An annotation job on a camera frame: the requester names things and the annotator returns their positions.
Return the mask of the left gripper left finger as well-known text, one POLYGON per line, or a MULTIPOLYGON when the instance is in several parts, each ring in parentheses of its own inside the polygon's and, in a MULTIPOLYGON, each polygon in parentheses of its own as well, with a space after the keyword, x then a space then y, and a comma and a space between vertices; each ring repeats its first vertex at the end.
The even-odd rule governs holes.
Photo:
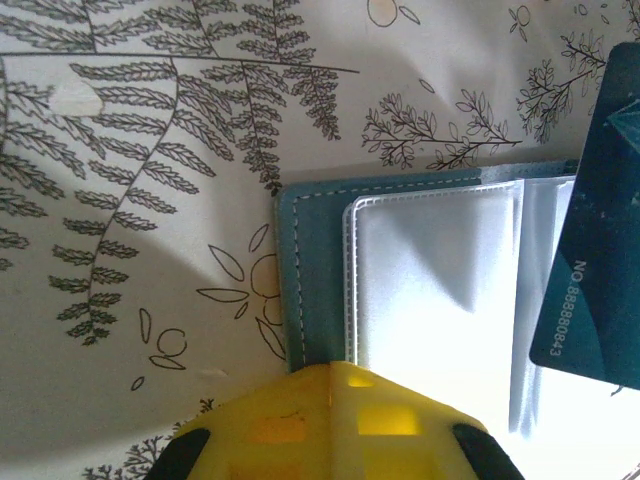
POLYGON ((330 367, 304 368, 180 427, 144 480, 330 480, 330 367))

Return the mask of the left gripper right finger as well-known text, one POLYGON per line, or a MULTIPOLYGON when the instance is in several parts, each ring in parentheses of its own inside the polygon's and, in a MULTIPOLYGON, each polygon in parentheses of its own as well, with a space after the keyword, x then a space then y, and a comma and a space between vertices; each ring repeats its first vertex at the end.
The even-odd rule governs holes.
POLYGON ((347 362, 330 364, 332 480, 523 480, 477 419, 347 362))

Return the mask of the blue card holder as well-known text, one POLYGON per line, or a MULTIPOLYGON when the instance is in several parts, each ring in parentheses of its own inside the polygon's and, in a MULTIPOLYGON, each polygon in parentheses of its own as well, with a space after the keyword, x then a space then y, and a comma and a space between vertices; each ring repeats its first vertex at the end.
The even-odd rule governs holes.
POLYGON ((291 371, 347 360, 480 420, 526 480, 640 480, 640 391, 529 349, 572 160, 292 184, 276 243, 291 371))

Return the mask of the teal VIP card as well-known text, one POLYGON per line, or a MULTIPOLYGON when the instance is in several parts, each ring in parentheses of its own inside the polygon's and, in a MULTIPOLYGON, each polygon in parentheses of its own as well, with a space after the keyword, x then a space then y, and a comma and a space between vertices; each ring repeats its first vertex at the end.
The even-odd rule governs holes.
POLYGON ((529 356, 640 390, 640 43, 609 54, 529 356))

